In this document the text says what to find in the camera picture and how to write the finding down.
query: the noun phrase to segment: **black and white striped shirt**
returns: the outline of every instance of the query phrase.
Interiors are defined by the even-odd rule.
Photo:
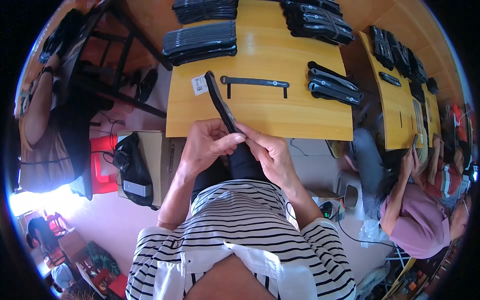
[[[197,250],[218,253],[196,260],[219,257],[223,251],[231,251],[229,247],[240,251],[255,248],[273,253],[279,265],[304,267],[312,277],[311,290],[318,299],[355,298],[355,282],[335,225],[319,218],[298,232],[287,221],[280,189],[255,180],[231,180],[205,189],[192,204],[192,217],[174,231],[160,227],[142,230],[128,278],[127,298],[182,299],[208,271],[181,267],[187,264],[185,257]],[[185,274],[185,268],[192,271]],[[274,297],[285,300],[281,291],[289,283],[277,281],[282,276],[249,269]],[[162,290],[169,286],[167,292]]]

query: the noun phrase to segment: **gray pants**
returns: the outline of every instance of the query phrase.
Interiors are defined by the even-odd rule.
[[[374,220],[380,220],[380,207],[392,190],[396,181],[395,177],[385,169],[377,146],[368,130],[358,128],[353,131],[350,151],[357,161],[357,168],[360,172],[365,214]]]

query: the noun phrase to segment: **bright light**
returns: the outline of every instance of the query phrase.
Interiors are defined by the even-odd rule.
[[[10,209],[14,216],[23,215],[31,210],[45,208],[47,213],[55,212],[55,207],[60,204],[68,205],[79,198],[78,195],[73,194],[68,184],[60,186],[58,189],[37,194],[33,192],[22,192],[10,197]]]

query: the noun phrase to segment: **white plastic stool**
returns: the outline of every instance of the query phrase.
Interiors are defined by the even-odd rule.
[[[358,173],[353,174],[340,171],[338,173],[336,193],[339,196],[344,197],[346,214],[353,215],[356,219],[361,221],[370,219],[363,211],[360,176]]]

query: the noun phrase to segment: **pink shirt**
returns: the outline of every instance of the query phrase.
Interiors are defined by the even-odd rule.
[[[390,193],[382,204],[381,217],[391,196]],[[434,256],[450,245],[450,224],[443,205],[416,184],[407,183],[390,240],[412,257],[425,259]]]

